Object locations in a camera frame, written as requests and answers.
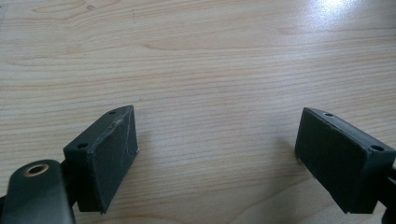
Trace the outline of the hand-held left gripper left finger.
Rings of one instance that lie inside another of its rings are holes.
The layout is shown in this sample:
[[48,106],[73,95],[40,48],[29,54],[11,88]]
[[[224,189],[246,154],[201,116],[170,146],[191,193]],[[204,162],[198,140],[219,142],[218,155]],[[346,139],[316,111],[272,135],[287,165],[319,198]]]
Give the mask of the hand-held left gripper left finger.
[[138,154],[131,105],[106,112],[64,148],[82,212],[107,211]]

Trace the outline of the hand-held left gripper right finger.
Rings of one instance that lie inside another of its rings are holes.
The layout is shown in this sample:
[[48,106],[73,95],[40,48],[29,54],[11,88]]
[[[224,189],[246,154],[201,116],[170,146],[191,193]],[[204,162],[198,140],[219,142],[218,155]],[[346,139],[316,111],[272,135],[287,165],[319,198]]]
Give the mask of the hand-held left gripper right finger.
[[295,154],[345,213],[396,213],[396,150],[334,114],[303,110]]

